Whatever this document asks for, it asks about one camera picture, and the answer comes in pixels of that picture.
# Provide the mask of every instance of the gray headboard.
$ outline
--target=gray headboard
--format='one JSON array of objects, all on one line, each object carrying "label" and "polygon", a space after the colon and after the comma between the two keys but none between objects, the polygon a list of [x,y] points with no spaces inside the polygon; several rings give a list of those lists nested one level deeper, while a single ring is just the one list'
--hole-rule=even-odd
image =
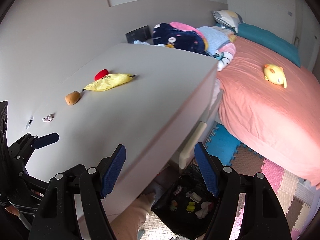
[{"label": "gray headboard", "polygon": [[228,9],[224,3],[209,0],[138,0],[108,9],[114,44],[126,43],[125,33],[149,25],[182,22],[195,28],[213,26],[211,11]]}]

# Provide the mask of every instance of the yellow duck toy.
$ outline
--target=yellow duck toy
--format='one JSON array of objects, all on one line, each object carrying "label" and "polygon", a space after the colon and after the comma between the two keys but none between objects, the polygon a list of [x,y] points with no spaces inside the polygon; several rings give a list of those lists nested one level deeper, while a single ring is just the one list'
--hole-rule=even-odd
[{"label": "yellow duck toy", "polygon": [[196,205],[195,202],[189,202],[189,205],[187,206],[188,213],[192,213],[195,210],[196,208],[195,205]]},{"label": "yellow duck toy", "polygon": [[287,80],[285,78],[283,68],[272,64],[264,65],[264,79],[269,80],[271,83],[276,85],[283,85],[287,87]]}]

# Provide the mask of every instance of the teal pillow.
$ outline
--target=teal pillow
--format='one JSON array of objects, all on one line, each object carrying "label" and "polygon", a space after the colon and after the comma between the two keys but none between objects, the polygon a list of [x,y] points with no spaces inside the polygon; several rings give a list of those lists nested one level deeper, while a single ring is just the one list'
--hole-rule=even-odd
[{"label": "teal pillow", "polygon": [[265,46],[266,48],[275,51],[282,57],[287,58],[292,63],[300,67],[300,57],[298,49],[270,31],[261,29],[254,25],[242,23],[239,24],[239,32],[235,33],[235,35]]}]

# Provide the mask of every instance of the red toy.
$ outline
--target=red toy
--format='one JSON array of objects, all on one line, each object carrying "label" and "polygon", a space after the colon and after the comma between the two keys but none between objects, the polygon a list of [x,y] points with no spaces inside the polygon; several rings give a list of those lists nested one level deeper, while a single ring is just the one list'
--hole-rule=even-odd
[{"label": "red toy", "polygon": [[107,69],[102,69],[96,76],[94,77],[94,81],[97,81],[100,78],[103,78],[104,76],[108,75],[109,71]]}]

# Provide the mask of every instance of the striped pillow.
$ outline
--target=striped pillow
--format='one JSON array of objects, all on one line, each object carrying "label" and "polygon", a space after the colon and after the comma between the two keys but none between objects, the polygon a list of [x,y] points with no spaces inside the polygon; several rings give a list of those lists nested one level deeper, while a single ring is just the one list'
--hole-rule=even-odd
[{"label": "striped pillow", "polygon": [[239,23],[241,20],[239,19],[239,15],[233,11],[222,10],[222,11],[213,11],[212,15],[214,19],[220,23],[221,25],[230,27],[238,33]]}]

